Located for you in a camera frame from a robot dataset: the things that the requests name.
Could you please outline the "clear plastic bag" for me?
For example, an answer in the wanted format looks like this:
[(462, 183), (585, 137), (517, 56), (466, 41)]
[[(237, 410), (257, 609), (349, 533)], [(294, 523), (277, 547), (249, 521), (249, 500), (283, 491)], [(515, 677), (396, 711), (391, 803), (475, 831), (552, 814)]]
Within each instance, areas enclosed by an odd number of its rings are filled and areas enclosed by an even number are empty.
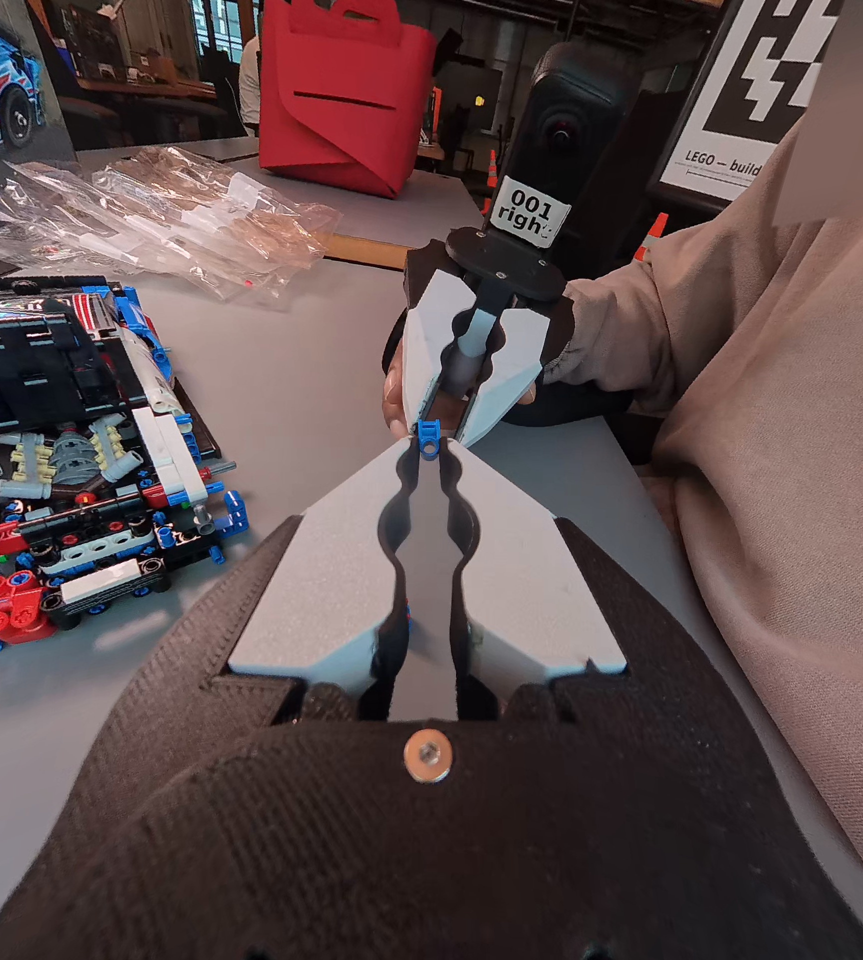
[(91, 174), (133, 217), (168, 230), (198, 271), (231, 282), (231, 297), (276, 301), (319, 263), (339, 228), (336, 209), (302, 202), (227, 164), (178, 145), (143, 145)]
[(0, 259), (23, 269), (178, 276), (188, 262), (93, 202), (91, 187), (40, 162), (6, 164), (0, 184)]

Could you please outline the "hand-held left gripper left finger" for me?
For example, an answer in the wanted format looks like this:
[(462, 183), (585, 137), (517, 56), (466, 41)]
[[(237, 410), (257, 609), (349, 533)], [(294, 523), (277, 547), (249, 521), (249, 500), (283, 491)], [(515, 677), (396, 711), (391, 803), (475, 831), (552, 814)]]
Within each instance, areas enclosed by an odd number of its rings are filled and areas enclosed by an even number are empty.
[(329, 682), (358, 695), (407, 653), (406, 579), (413, 443), (402, 439), (301, 518), (227, 668)]

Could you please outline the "person's beige sweater torso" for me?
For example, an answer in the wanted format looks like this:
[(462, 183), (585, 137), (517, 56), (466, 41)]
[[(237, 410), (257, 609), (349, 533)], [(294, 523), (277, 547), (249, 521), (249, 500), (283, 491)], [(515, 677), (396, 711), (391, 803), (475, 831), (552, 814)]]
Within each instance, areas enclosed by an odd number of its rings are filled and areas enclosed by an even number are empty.
[(747, 317), (656, 466), (709, 613), (863, 859), (863, 301)]

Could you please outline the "wooden background table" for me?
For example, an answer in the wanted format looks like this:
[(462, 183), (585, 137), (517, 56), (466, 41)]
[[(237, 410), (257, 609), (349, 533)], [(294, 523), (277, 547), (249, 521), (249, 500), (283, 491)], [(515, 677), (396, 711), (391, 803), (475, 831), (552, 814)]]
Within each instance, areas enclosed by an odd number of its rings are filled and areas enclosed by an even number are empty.
[(73, 74), (73, 78), (80, 89), (96, 92), (96, 94), (216, 102), (215, 88), (204, 81), (176, 78), (176, 81), (131, 83), (131, 81), (117, 81), (117, 78), (89, 78), (80, 74)]

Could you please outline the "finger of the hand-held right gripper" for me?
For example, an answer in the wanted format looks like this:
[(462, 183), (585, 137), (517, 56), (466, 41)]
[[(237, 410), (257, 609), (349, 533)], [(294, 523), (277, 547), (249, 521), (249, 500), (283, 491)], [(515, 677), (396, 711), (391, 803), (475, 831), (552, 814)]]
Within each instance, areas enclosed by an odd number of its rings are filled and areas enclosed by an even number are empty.
[(472, 309), (472, 290), (454, 274), (434, 269), (416, 307), (407, 310), (402, 332), (402, 408), (406, 425), (426, 418), (438, 379), (457, 388), (465, 377), (475, 390), (479, 358), (459, 350), (457, 358), (442, 358), (454, 344), (453, 321)]
[(490, 355), (490, 374), (477, 388), (453, 437), (462, 447), (482, 439), (542, 372), (539, 355), (550, 319), (531, 309), (515, 307), (502, 312), (499, 327), (505, 341)]

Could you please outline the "person's right hand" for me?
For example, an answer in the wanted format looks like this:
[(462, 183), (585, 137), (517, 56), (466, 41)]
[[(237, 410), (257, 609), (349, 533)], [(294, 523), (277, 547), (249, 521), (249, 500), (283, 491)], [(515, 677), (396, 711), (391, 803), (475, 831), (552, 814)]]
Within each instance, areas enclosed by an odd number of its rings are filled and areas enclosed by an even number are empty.
[(396, 344), (393, 355), (389, 357), (386, 379), (381, 386), (381, 416), (389, 435), (400, 440), (409, 435), (403, 401), (402, 401), (402, 343)]

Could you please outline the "framed marker sign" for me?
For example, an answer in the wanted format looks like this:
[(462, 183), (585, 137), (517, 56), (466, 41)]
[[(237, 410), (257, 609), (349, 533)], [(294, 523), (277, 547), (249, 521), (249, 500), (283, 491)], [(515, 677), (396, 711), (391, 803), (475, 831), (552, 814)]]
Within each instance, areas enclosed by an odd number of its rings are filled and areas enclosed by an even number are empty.
[(686, 96), (648, 192), (718, 212), (805, 111), (841, 0), (733, 0)]

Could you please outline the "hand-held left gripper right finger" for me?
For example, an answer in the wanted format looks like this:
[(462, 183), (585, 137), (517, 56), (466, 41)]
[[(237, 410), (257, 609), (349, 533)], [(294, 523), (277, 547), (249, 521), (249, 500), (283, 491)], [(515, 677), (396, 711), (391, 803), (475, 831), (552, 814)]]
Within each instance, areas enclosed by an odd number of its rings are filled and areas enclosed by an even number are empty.
[(454, 440), (442, 447), (453, 574), (451, 653), (459, 686), (496, 698), (586, 668), (617, 676), (626, 660), (558, 520)]

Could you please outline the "red felt bag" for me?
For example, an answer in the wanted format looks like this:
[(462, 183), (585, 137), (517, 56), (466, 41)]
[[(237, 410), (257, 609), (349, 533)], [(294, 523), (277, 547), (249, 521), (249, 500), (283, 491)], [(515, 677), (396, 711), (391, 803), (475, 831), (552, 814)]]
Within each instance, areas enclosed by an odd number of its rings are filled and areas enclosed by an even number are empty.
[(396, 198), (413, 170), (434, 50), (393, 0), (263, 2), (259, 166)]

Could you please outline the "person's right forearm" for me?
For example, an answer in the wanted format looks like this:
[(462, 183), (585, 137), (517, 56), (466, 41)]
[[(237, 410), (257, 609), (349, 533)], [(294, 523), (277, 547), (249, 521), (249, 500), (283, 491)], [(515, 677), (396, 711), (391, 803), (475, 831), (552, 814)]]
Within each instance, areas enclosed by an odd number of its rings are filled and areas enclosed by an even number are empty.
[(764, 170), (715, 219), (660, 238), (642, 262), (566, 285), (574, 331), (543, 384), (632, 391), (666, 410), (757, 309), (818, 290), (847, 254), (863, 266), (863, 217), (775, 228), (795, 124)]

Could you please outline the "toy brick car model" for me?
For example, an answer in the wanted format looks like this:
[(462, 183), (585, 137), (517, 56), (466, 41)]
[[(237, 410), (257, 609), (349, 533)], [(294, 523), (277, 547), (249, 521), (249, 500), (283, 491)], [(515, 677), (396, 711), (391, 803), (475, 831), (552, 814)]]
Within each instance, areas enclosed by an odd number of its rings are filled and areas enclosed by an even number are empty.
[(192, 457), (186, 420), (135, 408), (0, 432), (0, 649), (225, 562), (222, 541), (249, 528), (246, 500), (218, 479), (236, 462)]

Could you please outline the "cardboard strip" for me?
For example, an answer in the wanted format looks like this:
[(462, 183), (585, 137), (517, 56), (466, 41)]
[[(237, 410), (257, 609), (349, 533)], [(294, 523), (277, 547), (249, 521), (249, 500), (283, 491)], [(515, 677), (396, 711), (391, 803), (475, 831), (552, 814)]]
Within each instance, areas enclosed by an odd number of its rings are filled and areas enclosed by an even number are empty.
[(368, 266), (378, 269), (403, 271), (407, 251), (413, 245), (375, 241), (368, 238), (333, 233), (324, 251), (324, 259)]

